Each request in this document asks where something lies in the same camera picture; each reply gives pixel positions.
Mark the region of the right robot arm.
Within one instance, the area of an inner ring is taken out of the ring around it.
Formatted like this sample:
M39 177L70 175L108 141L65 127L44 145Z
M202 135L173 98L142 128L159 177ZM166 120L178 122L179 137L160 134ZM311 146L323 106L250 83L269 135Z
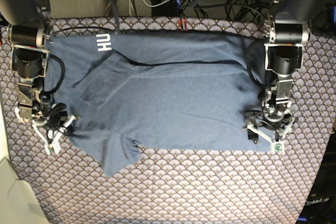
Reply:
M15 114L22 123L30 123L44 142L47 155L58 154L59 140L72 133L74 115L66 112L64 103L56 104L54 94L66 73L63 61L46 48L50 30L35 0L1 0L1 14L8 22L8 40L12 47L10 68L17 73L18 103ZM60 65L56 86L45 90L49 60Z

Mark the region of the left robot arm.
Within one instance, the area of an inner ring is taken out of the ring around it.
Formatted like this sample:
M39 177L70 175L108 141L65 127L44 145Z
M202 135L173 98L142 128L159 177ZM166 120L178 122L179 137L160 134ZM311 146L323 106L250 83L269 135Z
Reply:
M279 0L265 18L265 80L257 81L247 64L251 81L261 88L260 111L245 111L248 139L255 144L262 137L270 144L282 144L293 130L291 114L292 74L303 64L303 47L309 41L311 21L326 0Z

